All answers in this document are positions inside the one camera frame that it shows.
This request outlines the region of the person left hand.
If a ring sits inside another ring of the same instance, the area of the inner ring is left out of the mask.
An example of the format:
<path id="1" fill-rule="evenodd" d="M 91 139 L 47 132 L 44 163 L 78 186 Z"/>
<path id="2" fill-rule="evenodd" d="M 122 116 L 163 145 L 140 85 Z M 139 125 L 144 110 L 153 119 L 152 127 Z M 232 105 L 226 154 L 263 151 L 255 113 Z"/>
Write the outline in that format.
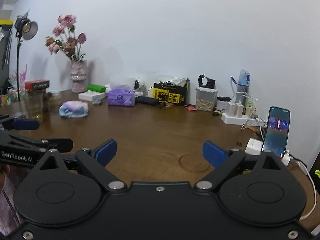
<path id="1" fill-rule="evenodd" d="M 5 176 L 10 172 L 10 166 L 1 164 L 0 166 L 0 190 L 2 190 L 5 183 Z"/>

